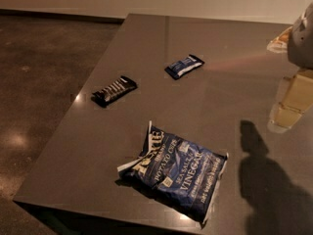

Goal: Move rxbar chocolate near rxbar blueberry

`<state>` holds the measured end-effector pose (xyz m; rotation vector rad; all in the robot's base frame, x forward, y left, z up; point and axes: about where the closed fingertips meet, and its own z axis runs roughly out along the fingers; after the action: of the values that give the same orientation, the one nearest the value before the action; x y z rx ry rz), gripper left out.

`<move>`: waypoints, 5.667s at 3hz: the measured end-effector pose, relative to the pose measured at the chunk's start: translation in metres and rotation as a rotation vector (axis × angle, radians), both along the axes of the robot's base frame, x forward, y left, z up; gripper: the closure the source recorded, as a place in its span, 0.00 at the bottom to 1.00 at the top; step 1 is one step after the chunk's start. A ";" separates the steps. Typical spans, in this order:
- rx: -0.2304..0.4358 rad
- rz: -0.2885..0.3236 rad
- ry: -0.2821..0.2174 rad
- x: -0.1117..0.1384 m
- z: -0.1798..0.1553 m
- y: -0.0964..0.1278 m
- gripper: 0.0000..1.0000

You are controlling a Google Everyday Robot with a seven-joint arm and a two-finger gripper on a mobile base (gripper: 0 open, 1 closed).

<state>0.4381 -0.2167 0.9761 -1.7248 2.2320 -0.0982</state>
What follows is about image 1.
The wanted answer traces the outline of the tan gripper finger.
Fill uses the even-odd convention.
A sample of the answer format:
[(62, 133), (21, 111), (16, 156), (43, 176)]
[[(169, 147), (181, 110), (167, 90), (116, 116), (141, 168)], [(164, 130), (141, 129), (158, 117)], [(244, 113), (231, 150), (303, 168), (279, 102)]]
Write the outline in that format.
[(283, 77), (277, 91), (268, 128), (275, 133), (290, 130), (313, 106), (313, 70), (300, 69), (293, 77)]
[(272, 39), (267, 45), (267, 50), (277, 54), (287, 53), (291, 30), (292, 27), (290, 26)]

